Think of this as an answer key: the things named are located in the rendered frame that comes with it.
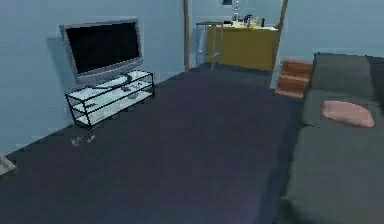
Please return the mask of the pink cushion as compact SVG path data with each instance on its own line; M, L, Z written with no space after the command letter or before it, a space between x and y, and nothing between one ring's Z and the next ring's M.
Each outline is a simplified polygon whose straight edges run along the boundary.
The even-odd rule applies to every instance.
M325 101L322 115L332 121L362 128L375 125L371 112L357 104L344 101Z

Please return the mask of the grey flat television set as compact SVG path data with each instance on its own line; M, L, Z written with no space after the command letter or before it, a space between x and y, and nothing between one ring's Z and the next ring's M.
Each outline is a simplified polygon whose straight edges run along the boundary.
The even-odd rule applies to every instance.
M137 19L59 26L75 81L98 85L143 64Z

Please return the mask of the yellow kitchen counter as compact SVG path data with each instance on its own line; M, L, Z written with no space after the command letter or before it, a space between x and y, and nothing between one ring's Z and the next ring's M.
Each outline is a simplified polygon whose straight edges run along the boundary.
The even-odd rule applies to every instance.
M247 29L225 24L221 64L271 71L278 36L273 27Z

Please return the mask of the grey metal stool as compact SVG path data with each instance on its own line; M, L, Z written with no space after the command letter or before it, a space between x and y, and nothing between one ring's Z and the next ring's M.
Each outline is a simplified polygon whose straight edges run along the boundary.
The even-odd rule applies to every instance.
M222 62L224 23L220 21L202 21L196 23L196 64L202 60L211 63L214 69Z

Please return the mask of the black glass television stand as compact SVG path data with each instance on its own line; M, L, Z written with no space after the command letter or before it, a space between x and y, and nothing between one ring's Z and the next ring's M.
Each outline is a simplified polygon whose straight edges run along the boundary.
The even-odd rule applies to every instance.
M154 74L134 70L96 86L65 95L74 123L93 128L117 113L154 97Z

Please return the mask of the dark grey sofa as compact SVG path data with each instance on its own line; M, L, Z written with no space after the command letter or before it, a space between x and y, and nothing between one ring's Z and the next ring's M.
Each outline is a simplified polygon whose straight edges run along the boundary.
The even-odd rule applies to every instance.
M330 120L327 101L363 107L374 126ZM315 54L302 123L274 224L384 224L384 58Z

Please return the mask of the small grey floor object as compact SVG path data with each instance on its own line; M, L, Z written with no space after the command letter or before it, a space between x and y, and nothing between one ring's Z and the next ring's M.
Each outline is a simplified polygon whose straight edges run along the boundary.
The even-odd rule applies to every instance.
M82 142L86 141L87 143L91 143L94 139L95 139L95 136L93 134L78 136L75 139L71 140L71 144L75 147L79 147Z

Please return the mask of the brown wooden side table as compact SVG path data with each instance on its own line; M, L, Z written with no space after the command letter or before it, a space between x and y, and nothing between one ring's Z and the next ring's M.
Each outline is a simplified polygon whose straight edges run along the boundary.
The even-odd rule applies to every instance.
M275 92L284 96L302 98L311 76L310 62L283 60Z

